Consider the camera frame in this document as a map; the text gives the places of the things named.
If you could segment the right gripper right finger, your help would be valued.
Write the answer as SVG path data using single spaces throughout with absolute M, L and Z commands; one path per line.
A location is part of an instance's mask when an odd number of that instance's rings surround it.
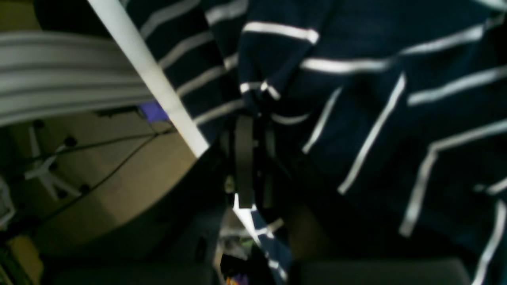
M 279 214 L 292 261 L 290 285 L 467 285 L 455 249 L 434 237 L 409 240 L 347 202 L 273 128 L 262 133 L 261 205 Z

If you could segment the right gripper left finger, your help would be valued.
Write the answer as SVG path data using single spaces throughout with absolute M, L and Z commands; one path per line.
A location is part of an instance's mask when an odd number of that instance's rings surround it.
M 119 228 L 48 256 L 43 285 L 221 285 L 213 265 L 223 216 L 255 202 L 251 117 L 218 140 L 160 200 Z

